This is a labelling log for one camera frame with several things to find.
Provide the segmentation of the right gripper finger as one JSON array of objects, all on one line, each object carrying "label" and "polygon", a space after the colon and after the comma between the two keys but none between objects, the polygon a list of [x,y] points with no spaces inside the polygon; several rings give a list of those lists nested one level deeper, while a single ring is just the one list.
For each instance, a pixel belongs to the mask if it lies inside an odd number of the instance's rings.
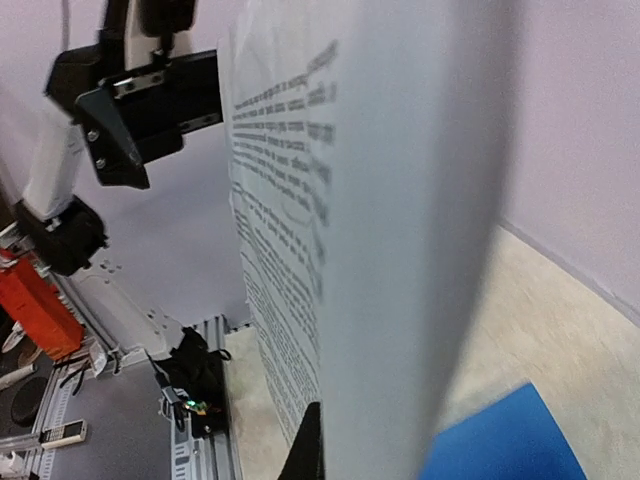
[{"label": "right gripper finger", "polygon": [[322,480],[324,478],[321,403],[312,402],[304,413],[279,480]]}]

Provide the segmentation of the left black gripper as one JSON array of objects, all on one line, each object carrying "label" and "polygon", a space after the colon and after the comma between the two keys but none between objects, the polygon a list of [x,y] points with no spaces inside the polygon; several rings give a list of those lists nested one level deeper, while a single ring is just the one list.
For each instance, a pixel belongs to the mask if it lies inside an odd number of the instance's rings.
[{"label": "left black gripper", "polygon": [[45,94],[80,128],[102,186],[148,189],[144,165],[223,121],[214,50],[112,73],[98,45],[73,49],[55,59]]}]

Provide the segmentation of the blue plastic folder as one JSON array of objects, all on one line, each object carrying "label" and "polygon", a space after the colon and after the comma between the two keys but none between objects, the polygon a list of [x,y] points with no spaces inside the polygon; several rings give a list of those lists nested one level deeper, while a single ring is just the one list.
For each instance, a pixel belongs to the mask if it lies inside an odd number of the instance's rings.
[{"label": "blue plastic folder", "polygon": [[434,438],[422,479],[584,479],[533,384],[526,383]]}]

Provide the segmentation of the printed paper sheet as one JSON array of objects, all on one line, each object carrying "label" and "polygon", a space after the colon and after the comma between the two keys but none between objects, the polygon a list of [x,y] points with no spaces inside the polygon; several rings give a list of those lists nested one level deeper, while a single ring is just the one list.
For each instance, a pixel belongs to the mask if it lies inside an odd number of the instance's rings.
[{"label": "printed paper sheet", "polygon": [[249,1],[222,38],[231,203],[287,440],[414,479],[473,318],[514,110],[518,1]]}]

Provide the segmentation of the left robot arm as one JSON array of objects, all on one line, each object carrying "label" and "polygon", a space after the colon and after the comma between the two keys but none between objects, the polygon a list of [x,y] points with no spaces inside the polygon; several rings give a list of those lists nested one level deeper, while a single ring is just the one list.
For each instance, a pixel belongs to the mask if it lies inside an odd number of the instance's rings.
[{"label": "left robot arm", "polygon": [[107,245],[97,212],[74,192],[88,154],[100,184],[146,190],[146,167],[189,133],[223,120],[218,56],[190,41],[193,1],[110,1],[96,43],[64,48],[44,90],[43,128],[16,203],[20,232],[62,276]]}]

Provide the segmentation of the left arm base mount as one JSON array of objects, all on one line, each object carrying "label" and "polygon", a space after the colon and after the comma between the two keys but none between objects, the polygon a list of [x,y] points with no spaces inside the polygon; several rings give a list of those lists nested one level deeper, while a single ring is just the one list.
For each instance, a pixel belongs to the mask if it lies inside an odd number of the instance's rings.
[{"label": "left arm base mount", "polygon": [[192,436],[207,438],[229,431],[229,416],[223,363],[231,359],[226,349],[211,351],[205,339],[193,328],[182,329],[178,347],[164,360],[150,359],[178,431],[192,422]]}]

